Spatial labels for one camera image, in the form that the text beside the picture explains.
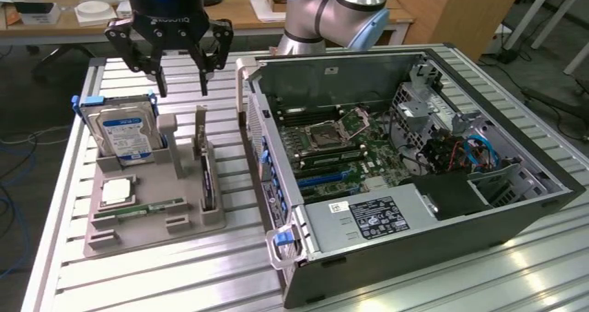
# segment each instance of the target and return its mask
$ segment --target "wooden desk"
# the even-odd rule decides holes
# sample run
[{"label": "wooden desk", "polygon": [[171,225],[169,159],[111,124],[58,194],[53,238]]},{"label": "wooden desk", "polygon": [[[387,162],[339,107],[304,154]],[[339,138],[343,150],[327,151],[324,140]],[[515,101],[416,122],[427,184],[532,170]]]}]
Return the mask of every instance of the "wooden desk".
[{"label": "wooden desk", "polygon": [[478,60],[515,0],[400,0],[416,16],[406,43],[451,42]]},{"label": "wooden desk", "polygon": [[[26,26],[18,22],[6,26],[5,8],[0,10],[0,45],[42,45],[65,43],[105,42],[103,26],[81,27],[77,20],[74,7],[79,0],[42,0],[57,2],[69,8],[62,13],[59,23],[54,26]],[[402,44],[407,28],[414,22],[412,15],[402,8],[398,0],[388,1],[391,9],[391,25],[388,30],[395,30],[392,43]],[[230,19],[234,22],[237,36],[279,35],[283,33],[285,22],[265,23],[258,20],[250,0],[225,0],[219,5],[207,8],[211,19]]]}]

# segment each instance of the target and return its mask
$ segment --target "hard drive label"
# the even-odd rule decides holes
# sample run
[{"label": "hard drive label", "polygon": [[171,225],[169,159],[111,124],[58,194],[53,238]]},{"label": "hard drive label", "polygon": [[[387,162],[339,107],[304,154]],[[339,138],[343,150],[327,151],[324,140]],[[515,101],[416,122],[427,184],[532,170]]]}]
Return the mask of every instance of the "hard drive label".
[{"label": "hard drive label", "polygon": [[149,136],[142,134],[142,118],[105,121],[103,125],[118,157],[131,160],[146,158],[151,154]]},{"label": "hard drive label", "polygon": [[391,196],[351,204],[362,236],[367,240],[410,230],[410,225]]}]

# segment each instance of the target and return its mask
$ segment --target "blue expansion slot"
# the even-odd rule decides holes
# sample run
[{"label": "blue expansion slot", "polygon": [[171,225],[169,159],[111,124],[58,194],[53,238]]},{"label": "blue expansion slot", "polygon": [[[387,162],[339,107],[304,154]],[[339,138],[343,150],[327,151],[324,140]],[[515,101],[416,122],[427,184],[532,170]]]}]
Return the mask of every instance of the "blue expansion slot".
[{"label": "blue expansion slot", "polygon": [[299,184],[300,188],[306,188],[308,186],[316,186],[316,185],[324,184],[324,183],[339,182],[339,181],[343,181],[344,179],[347,179],[348,173],[350,173],[350,171],[346,171],[346,172],[331,174],[327,176],[314,177],[311,179],[302,179],[300,181],[298,181],[298,184]]}]

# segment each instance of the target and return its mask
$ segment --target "barcode sticker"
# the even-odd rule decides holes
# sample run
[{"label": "barcode sticker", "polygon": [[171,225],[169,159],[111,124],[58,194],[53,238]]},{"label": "barcode sticker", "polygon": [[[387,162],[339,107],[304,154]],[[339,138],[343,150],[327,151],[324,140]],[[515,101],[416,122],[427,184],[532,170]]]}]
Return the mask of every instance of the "barcode sticker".
[{"label": "barcode sticker", "polygon": [[348,201],[330,204],[330,210],[332,211],[332,213],[348,211],[350,210]]}]

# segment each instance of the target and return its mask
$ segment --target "red wire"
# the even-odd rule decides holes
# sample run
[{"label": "red wire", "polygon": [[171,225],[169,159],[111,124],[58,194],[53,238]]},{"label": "red wire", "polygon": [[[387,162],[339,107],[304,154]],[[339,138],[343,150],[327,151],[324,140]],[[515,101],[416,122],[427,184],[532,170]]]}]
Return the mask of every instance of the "red wire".
[{"label": "red wire", "polygon": [[454,145],[454,149],[452,149],[452,156],[451,156],[451,165],[448,166],[448,170],[452,169],[452,165],[454,165],[454,156],[458,154],[458,146],[459,146],[460,142],[456,142],[456,144]]}]

